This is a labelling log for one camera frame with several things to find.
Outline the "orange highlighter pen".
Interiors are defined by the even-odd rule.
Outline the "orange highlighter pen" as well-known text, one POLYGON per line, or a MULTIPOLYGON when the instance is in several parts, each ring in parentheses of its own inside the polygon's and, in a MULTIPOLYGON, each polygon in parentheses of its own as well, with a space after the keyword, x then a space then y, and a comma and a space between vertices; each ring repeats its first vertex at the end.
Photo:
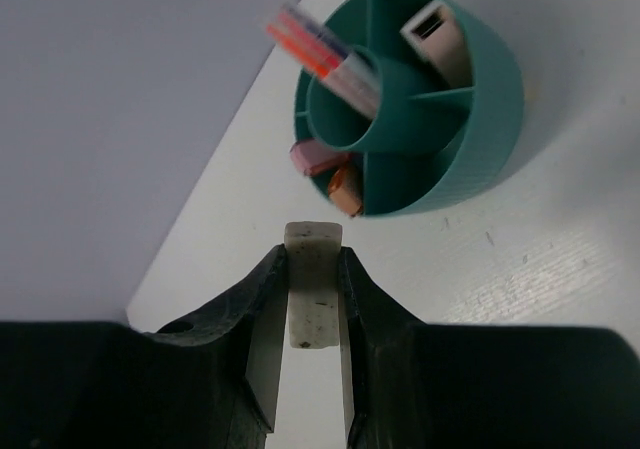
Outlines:
POLYGON ((347 58, 348 53, 336 49, 322 32, 305 20, 281 12, 266 24, 266 33, 317 79, 326 79, 347 58))

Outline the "pink mini stapler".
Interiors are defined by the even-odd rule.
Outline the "pink mini stapler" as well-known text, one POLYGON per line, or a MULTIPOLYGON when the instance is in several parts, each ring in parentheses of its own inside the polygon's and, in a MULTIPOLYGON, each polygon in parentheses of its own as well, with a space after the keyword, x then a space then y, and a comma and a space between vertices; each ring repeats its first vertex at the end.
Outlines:
POLYGON ((450 88, 472 85, 471 56, 464 32, 443 0, 433 0, 421 8, 403 25, 400 34, 450 88))

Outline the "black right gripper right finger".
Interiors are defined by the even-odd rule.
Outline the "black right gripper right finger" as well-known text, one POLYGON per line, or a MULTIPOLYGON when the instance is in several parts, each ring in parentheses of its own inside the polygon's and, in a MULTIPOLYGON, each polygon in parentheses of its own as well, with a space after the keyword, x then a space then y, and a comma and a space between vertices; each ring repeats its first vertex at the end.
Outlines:
POLYGON ((338 263, 351 448, 635 448, 639 359, 596 327, 433 324, 338 263))

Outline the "grey white eraser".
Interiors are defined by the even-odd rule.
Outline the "grey white eraser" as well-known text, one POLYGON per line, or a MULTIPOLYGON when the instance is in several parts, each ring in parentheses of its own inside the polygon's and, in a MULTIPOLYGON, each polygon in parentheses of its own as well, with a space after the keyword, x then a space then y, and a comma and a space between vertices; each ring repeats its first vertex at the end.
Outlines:
POLYGON ((338 256, 342 226, 332 222, 289 222, 284 246, 288 259, 288 317, 294 349, 339 344, 338 256))

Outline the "orange correction tape dispenser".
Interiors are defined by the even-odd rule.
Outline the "orange correction tape dispenser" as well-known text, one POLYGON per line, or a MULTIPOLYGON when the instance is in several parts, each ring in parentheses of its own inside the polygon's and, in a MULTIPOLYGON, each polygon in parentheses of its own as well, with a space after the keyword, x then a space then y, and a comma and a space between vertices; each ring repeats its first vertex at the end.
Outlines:
POLYGON ((349 217, 360 215, 364 203, 358 169, 351 164, 339 167, 329 181, 328 196, 331 202, 349 217))

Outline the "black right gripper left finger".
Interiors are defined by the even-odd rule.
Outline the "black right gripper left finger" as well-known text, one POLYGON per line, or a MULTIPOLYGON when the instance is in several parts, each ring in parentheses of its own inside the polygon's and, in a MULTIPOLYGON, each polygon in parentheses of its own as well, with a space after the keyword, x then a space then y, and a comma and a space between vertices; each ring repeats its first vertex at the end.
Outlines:
POLYGON ((276 246, 200 308, 140 332, 1 326, 5 448, 261 448, 274 431, 288 264, 276 246))

